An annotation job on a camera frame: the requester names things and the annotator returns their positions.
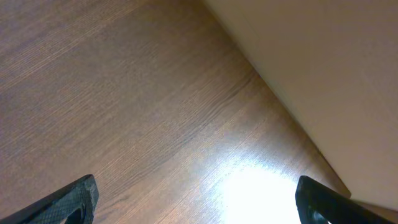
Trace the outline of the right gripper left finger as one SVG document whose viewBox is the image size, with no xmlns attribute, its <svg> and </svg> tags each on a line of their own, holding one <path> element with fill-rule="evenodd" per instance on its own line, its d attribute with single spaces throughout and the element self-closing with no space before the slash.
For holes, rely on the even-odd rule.
<svg viewBox="0 0 398 224">
<path fill-rule="evenodd" d="M 92 224 L 99 192 L 95 177 L 84 175 L 1 220 L 3 224 Z"/>
</svg>

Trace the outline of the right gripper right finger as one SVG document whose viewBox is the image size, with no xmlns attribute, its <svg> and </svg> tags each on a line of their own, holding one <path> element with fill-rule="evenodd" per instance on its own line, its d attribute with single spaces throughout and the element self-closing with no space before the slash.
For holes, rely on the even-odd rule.
<svg viewBox="0 0 398 224">
<path fill-rule="evenodd" d="M 295 201 L 303 224 L 392 224 L 306 175 L 298 180 Z"/>
</svg>

